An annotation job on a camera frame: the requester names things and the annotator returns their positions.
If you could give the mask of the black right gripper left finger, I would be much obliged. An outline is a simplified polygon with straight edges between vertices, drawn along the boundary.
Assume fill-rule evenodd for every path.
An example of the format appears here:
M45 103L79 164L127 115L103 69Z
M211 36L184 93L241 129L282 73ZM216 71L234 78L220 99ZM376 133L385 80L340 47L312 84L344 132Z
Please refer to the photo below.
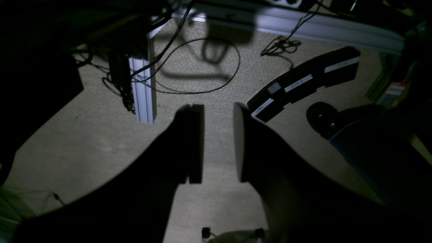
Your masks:
M180 184L202 182L204 105L184 105L128 168L18 226L15 243L162 243Z

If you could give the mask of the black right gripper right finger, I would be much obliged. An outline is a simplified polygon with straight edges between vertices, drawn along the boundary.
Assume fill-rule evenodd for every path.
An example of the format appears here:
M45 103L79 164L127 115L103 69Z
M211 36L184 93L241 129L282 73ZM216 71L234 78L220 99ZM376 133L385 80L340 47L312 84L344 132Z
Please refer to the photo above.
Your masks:
M233 108L239 180L259 194L270 242L431 242L431 164L367 116L367 106L340 112L342 128L328 141L381 203L319 172L247 106Z

